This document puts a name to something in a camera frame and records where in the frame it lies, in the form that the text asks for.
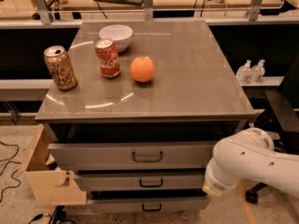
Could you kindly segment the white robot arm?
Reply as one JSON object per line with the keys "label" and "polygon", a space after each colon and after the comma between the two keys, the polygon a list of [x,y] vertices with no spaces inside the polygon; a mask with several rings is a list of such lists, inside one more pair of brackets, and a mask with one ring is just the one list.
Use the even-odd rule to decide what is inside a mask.
{"label": "white robot arm", "polygon": [[276,152],[267,132],[249,128],[221,139],[213,147],[203,191],[220,196],[245,178],[299,197],[298,167],[298,155]]}

